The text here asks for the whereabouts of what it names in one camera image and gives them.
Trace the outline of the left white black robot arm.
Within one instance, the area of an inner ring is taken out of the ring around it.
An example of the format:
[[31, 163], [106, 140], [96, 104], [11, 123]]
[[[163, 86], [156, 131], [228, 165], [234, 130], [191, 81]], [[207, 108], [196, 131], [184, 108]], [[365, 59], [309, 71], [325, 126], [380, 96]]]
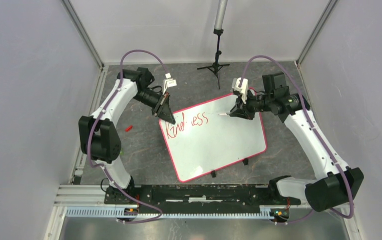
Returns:
[[117, 75], [114, 87], [104, 102], [90, 115], [78, 121], [81, 151], [90, 167], [100, 168], [109, 180], [111, 191], [124, 204], [136, 197], [134, 180], [125, 170], [120, 152], [122, 143], [116, 126], [131, 100], [150, 107], [151, 114], [170, 124], [175, 124], [169, 106], [170, 95], [165, 90], [150, 87], [155, 78], [148, 68], [124, 69]]

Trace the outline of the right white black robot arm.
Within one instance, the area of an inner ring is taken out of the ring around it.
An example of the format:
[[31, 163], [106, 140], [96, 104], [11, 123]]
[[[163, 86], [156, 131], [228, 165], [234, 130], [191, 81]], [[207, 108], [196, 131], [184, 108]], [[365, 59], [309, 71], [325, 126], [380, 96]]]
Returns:
[[304, 96], [290, 93], [284, 73], [265, 75], [262, 80], [261, 94], [250, 90], [247, 79], [233, 80], [232, 92], [237, 99], [228, 115], [252, 120], [257, 113], [273, 113], [298, 140], [315, 173], [314, 180], [288, 175], [270, 180], [268, 199], [274, 204], [282, 203], [287, 197], [299, 199], [309, 203], [316, 212], [345, 203], [353, 206], [364, 179], [361, 169], [351, 168], [334, 150]]

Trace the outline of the pink-framed whiteboard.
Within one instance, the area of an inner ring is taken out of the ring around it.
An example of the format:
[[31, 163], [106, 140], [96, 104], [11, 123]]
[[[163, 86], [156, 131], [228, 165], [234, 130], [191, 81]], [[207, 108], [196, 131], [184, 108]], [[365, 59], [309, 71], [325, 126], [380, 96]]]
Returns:
[[159, 120], [179, 182], [186, 183], [267, 150], [260, 113], [253, 120], [220, 116], [235, 104], [232, 93], [178, 110], [176, 124]]

